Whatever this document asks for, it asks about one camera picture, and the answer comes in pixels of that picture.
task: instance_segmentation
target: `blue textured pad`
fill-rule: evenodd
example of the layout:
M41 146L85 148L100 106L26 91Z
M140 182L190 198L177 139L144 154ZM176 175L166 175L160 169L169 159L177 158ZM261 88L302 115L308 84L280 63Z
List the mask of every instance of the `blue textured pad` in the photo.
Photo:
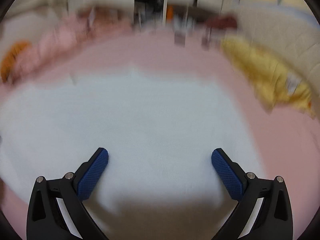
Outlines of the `blue textured pad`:
M243 196L243 185L218 150L212 152L211 161L230 197L240 201Z
M101 174L108 164L108 151L103 149L90 168L78 183L77 197L80 201L87 200L96 186Z

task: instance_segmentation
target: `dark red object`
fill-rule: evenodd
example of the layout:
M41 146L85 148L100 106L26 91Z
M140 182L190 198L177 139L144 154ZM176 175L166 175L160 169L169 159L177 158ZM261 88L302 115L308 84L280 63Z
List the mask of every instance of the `dark red object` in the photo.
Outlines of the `dark red object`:
M236 29L238 26L237 20L233 15L220 15L209 18L205 22L205 25L208 28L214 28L219 30Z

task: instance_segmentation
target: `yellow garment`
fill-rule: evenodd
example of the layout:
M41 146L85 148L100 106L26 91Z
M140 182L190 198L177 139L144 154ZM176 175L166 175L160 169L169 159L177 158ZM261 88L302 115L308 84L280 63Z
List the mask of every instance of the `yellow garment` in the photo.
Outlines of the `yellow garment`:
M276 103L287 103L314 116L309 85L291 71L286 62L267 49L240 38L225 38L221 48L248 77L265 107L272 109Z
M16 62L17 55L30 45L31 43L29 41L18 41L13 44L10 50L4 55L0 66L3 83L7 82L10 72Z

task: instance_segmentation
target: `pink surface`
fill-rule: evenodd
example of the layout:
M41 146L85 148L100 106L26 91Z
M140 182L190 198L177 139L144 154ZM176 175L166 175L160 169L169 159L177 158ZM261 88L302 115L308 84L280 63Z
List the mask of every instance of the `pink surface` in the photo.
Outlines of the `pink surface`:
M198 77L203 82L219 82L234 98L239 111L248 122L256 144L266 166L267 178L284 177L291 200L294 238L303 232L320 206L320 126L306 114L290 107L276 107L266 113L255 99L253 90L228 60L216 49L205 51L198 37L187 38L186 47L173 44L173 34L168 31L142 33L120 37L101 44L93 44L73 59L58 62L44 73L38 82L75 78L90 72L113 73L124 71L121 66L134 63L152 76L175 75ZM2 90L3 96L8 91ZM12 192L6 190L2 206L5 214L15 217L12 225L17 232L25 230L26 204ZM19 207L12 206L12 200Z

